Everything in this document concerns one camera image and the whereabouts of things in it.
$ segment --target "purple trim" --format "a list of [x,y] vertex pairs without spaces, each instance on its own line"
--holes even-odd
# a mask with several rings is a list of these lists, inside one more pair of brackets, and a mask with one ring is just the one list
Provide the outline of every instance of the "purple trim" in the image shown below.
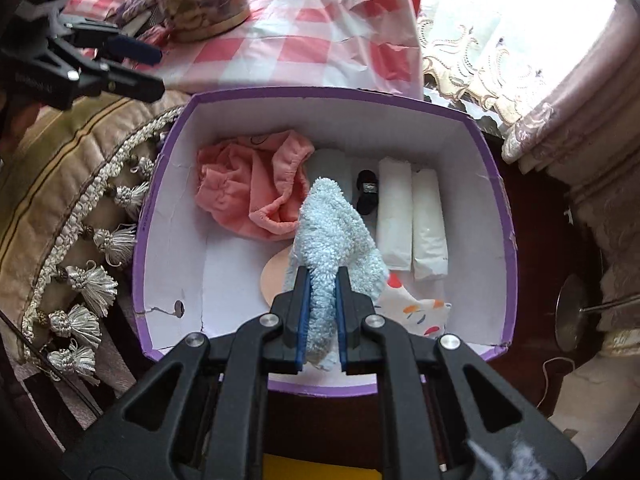
[[[169,156],[172,149],[175,146],[176,140],[183,126],[189,119],[190,115],[199,104],[229,101],[238,99],[255,99],[255,98],[329,98],[329,99],[342,99],[351,101],[363,101],[370,103],[377,103],[382,105],[395,106],[399,108],[405,108],[407,110],[414,110],[418,112],[429,113],[439,117],[456,120],[462,122],[472,139],[476,144],[476,148],[480,152],[482,161],[487,169],[489,180],[491,181],[492,188],[494,190],[495,201],[498,206],[498,214],[500,216],[500,223],[502,225],[502,236],[504,239],[504,257],[507,272],[507,284],[506,284],[506,313],[504,316],[504,325],[502,328],[502,342],[503,345],[495,346],[493,349],[482,354],[482,358],[485,361],[489,361],[498,355],[507,351],[507,345],[513,339],[513,330],[516,321],[517,310],[517,294],[518,294],[518,282],[517,282],[517,260],[516,260],[516,245],[513,231],[513,222],[511,221],[511,213],[507,195],[504,191],[502,184],[502,178],[498,173],[497,166],[495,165],[494,158],[489,151],[482,133],[475,121],[467,114],[459,112],[458,110],[452,110],[450,108],[443,108],[438,105],[427,103],[424,101],[418,101],[409,99],[406,97],[400,97],[390,94],[383,94],[373,91],[354,90],[347,88],[322,88],[322,87],[265,87],[265,88],[243,88],[236,90],[221,90],[206,92],[202,94],[196,94],[191,98],[191,101],[186,105],[184,112],[180,115],[175,122],[171,131],[169,132],[162,152],[158,156],[158,163],[156,171],[154,173],[153,180],[151,181],[151,189],[149,191],[148,199],[145,201],[143,211],[140,217],[140,223],[138,225],[138,241],[134,250],[133,256],[133,270],[132,270],[132,295],[134,310],[139,314],[144,314],[144,276],[145,276],[145,255],[146,244],[149,236],[149,228],[151,224],[151,218],[153,216],[154,207],[156,205],[156,199],[158,198],[158,190],[160,183],[162,182],[162,176],[166,171],[168,165]],[[146,326],[146,320],[144,316],[136,316],[136,324],[138,326],[138,332],[140,334],[140,345],[148,357],[152,359],[159,359],[162,354],[153,349],[151,338]],[[375,384],[364,384],[361,386],[344,386],[344,387],[328,387],[328,386],[308,386],[305,384],[285,383],[282,381],[269,381],[269,387],[272,390],[287,392],[293,394],[302,394],[318,397],[353,397],[360,395],[370,395],[377,392],[377,386]]]

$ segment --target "red dot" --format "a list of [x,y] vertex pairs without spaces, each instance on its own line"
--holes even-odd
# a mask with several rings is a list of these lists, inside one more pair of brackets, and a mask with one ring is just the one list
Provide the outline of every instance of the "red dot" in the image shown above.
[[394,272],[390,272],[389,273],[389,279],[386,280],[386,284],[388,286],[390,286],[391,288],[401,288],[402,287],[402,282],[400,281],[400,279],[396,276],[396,274]]

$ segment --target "thin string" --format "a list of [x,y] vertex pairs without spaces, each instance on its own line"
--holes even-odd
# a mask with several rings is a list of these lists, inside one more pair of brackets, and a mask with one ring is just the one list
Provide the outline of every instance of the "thin string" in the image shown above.
[[569,359],[568,357],[558,356],[558,357],[553,357],[551,359],[547,359],[545,362],[543,362],[542,373],[545,375],[545,394],[542,396],[542,399],[540,399],[540,402],[538,403],[536,408],[539,408],[540,404],[542,404],[542,402],[546,399],[546,394],[548,393],[548,390],[549,390],[549,375],[546,373],[546,365],[552,361],[567,361],[571,363],[571,366],[573,367],[573,370],[571,371],[575,372],[575,361],[573,359]]
[[40,362],[44,365],[44,367],[47,370],[49,370],[56,377],[62,380],[63,383],[65,383],[69,388],[71,388],[73,393],[75,393],[78,397],[80,397],[80,400],[82,400],[82,402],[86,404],[86,406],[92,411],[92,413],[95,415],[96,418],[99,418],[102,415],[102,412],[94,406],[94,404],[87,398],[87,396],[85,396],[85,394],[82,393],[80,389],[75,384],[73,384],[60,370],[58,370],[54,365],[52,365],[49,362],[49,360],[46,357],[44,357],[44,355],[42,355],[41,352],[38,351],[38,349],[33,345],[33,343],[29,341],[27,337],[20,330],[18,330],[18,327],[11,322],[11,320],[4,314],[1,308],[0,308],[0,319],[4,321],[5,325],[7,325],[11,329],[11,331],[22,342],[22,344],[25,345],[31,351],[31,354],[35,355],[40,360]]

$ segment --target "black cable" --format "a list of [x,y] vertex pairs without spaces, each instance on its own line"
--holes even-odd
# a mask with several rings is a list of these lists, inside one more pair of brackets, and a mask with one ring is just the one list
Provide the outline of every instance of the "black cable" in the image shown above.
[[60,370],[52,365],[49,360],[44,357],[44,355],[42,355],[40,351],[33,345],[33,343],[27,339],[27,336],[25,336],[21,332],[21,330],[18,330],[18,327],[11,322],[11,320],[5,315],[2,309],[0,309],[0,319],[2,319],[2,321],[4,321],[4,324],[7,325],[9,329],[11,329],[11,331],[17,336],[20,341],[22,341],[22,344],[31,351],[31,354],[38,357],[45,368],[47,368],[51,373],[53,373],[56,377],[63,381],[63,383],[71,388],[73,393],[75,393],[80,398],[80,400],[82,400],[82,402],[86,404],[86,406],[91,410],[96,418],[102,415],[100,410],[94,406],[94,404],[87,398],[87,396],[82,393],[80,389],[75,384],[73,384]]

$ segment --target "curtain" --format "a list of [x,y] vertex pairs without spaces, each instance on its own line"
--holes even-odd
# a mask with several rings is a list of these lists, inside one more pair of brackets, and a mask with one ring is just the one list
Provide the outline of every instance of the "curtain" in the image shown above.
[[511,125],[587,53],[614,0],[422,0],[424,73]]
[[[591,228],[607,270],[605,301],[640,292],[640,16],[617,0],[604,30],[562,82],[518,120],[502,147],[523,173],[545,170],[571,186],[574,217]],[[603,313],[603,351],[638,346],[640,306]]]

